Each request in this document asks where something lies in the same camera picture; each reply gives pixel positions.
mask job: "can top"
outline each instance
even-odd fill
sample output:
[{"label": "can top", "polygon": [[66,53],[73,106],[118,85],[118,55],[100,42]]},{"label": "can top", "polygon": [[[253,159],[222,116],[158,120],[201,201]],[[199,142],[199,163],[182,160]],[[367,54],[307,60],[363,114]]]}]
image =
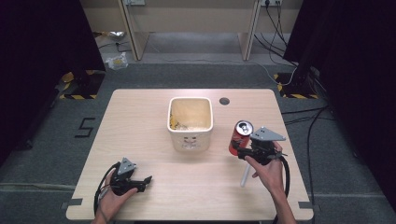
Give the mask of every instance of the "can top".
[{"label": "can top", "polygon": [[250,135],[253,133],[253,125],[246,120],[240,120],[236,123],[235,129],[242,135]]}]

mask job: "bin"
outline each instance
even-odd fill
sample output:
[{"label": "bin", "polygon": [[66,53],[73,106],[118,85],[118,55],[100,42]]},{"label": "bin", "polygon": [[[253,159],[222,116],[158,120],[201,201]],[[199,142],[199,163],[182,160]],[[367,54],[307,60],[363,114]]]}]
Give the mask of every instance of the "bin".
[{"label": "bin", "polygon": [[205,97],[175,97],[169,103],[167,128],[175,150],[199,152],[209,148],[213,129],[212,104]]}]

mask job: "gray floor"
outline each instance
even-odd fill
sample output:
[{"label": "gray floor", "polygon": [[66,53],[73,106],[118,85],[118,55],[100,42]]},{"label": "gray floor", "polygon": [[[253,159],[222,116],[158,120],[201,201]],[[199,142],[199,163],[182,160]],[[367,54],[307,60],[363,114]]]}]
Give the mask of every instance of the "gray floor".
[{"label": "gray floor", "polygon": [[[127,41],[127,38],[97,37],[98,46]],[[128,49],[122,44],[120,50]],[[104,61],[119,56],[115,44],[100,48]],[[271,79],[277,72],[292,72],[293,67],[272,62],[267,50],[255,41],[250,61],[242,61],[234,34],[152,34],[143,60],[135,62],[126,52],[128,67],[107,69],[95,100],[57,100],[35,134],[34,148],[14,151],[0,169],[0,223],[89,223],[65,217],[64,203],[72,197],[92,142],[105,113],[111,92],[118,88],[265,88],[276,93],[282,112],[318,108],[327,104],[318,100],[280,97]],[[277,56],[277,63],[283,62]],[[316,111],[285,114],[285,122],[312,117]],[[95,118],[88,138],[78,130],[83,118]],[[316,223],[396,223],[394,211],[382,194],[368,168],[354,156],[334,120],[332,111],[320,115],[310,135],[312,119],[288,124],[290,141],[311,196],[308,159],[312,182]]]}]

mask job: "person's left hand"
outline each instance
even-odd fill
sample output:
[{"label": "person's left hand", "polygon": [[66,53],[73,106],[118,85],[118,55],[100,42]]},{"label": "person's left hand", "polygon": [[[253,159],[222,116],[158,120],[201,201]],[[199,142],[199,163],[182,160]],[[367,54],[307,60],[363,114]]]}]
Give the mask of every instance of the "person's left hand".
[{"label": "person's left hand", "polygon": [[125,202],[137,193],[137,189],[130,189],[121,196],[115,194],[109,186],[113,173],[114,170],[106,177],[105,188],[107,188],[107,192],[105,196],[99,201],[95,219],[92,223],[107,223],[119,212]]}]

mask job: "red soda can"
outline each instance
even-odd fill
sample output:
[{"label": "red soda can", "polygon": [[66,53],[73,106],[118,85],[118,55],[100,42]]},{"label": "red soda can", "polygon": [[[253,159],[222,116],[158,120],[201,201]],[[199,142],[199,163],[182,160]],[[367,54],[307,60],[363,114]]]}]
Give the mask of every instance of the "red soda can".
[{"label": "red soda can", "polygon": [[231,154],[237,156],[238,151],[233,143],[238,144],[239,147],[246,147],[248,145],[248,140],[250,140],[250,134],[253,133],[253,125],[246,120],[239,120],[235,127],[233,128],[233,136],[231,137],[231,142],[229,145],[229,150]]}]

